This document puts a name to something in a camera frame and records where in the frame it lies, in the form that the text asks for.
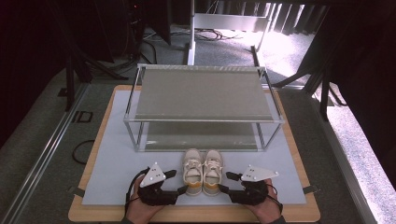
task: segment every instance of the hand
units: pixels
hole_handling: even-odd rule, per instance
[[[134,194],[131,196],[131,201],[129,203],[128,211],[126,217],[132,221],[134,224],[147,224],[154,215],[164,208],[164,205],[151,206],[140,201],[137,195],[137,190],[139,189],[140,182],[142,182],[143,176],[140,176],[134,182]]]
[[[272,180],[266,179],[264,180],[268,185],[268,195],[277,200],[277,196],[274,193],[274,188],[272,187]],[[261,224],[271,223],[278,218],[280,218],[279,206],[273,200],[267,198],[264,202],[259,203],[257,205],[247,205],[244,206],[250,210],[254,216],[260,221]]]

